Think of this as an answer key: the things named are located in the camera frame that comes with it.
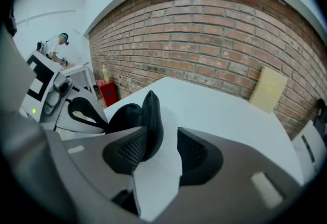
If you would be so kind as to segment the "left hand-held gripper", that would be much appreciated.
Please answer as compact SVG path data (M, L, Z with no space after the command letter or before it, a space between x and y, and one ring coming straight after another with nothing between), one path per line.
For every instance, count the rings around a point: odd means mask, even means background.
M22 109L43 128L56 127L82 133L104 133L108 121L94 95L82 87L73 86L65 77L60 65L41 53L33 51L26 63L35 73L30 88L23 100ZM67 113L61 113L65 100Z

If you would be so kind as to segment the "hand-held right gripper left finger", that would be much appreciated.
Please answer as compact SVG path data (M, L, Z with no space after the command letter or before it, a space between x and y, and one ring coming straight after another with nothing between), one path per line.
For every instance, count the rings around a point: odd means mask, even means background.
M97 192L140 216L134 172L147 149L147 127L65 141L82 176Z

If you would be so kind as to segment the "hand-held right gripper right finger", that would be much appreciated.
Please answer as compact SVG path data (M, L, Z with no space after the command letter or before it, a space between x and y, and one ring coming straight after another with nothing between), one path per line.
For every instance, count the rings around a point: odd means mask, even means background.
M270 223L286 211L301 187L256 149L179 127L179 190L156 223Z

